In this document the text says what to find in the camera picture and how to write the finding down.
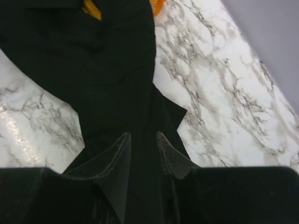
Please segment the black button shirt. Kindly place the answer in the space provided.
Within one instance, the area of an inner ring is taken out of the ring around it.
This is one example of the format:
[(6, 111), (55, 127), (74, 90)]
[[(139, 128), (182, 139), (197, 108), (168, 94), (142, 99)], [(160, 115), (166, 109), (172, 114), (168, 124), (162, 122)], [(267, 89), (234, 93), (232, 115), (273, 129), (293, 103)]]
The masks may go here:
[(0, 48), (26, 76), (78, 114), (85, 148), (67, 174), (131, 135), (124, 222), (180, 223), (162, 173), (157, 133), (183, 155), (186, 110), (153, 84), (156, 36), (147, 0), (3, 0)]

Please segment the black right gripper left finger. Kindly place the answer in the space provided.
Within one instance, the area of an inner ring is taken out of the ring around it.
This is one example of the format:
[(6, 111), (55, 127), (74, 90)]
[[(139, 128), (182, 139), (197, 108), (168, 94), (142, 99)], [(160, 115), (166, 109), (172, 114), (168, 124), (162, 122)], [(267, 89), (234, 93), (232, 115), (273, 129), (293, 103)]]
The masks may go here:
[(131, 154), (123, 134), (90, 161), (59, 174), (50, 168), (2, 168), (3, 224), (122, 224)]

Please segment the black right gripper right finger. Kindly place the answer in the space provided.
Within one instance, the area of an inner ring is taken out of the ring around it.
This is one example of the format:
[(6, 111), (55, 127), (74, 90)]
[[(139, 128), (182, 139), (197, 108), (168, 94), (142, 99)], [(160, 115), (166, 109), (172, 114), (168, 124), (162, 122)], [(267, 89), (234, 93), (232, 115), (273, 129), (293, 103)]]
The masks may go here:
[(168, 224), (296, 224), (299, 175), (289, 167), (202, 168), (157, 133)]

